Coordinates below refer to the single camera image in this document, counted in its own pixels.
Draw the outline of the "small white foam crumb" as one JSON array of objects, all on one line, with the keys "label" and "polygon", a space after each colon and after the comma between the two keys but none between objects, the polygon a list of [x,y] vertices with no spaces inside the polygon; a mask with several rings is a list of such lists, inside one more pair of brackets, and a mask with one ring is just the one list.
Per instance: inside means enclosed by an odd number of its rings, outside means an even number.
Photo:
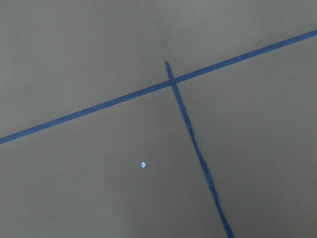
[{"label": "small white foam crumb", "polygon": [[141,166],[141,169],[145,169],[147,167],[147,163],[145,161],[142,161],[140,166]]}]

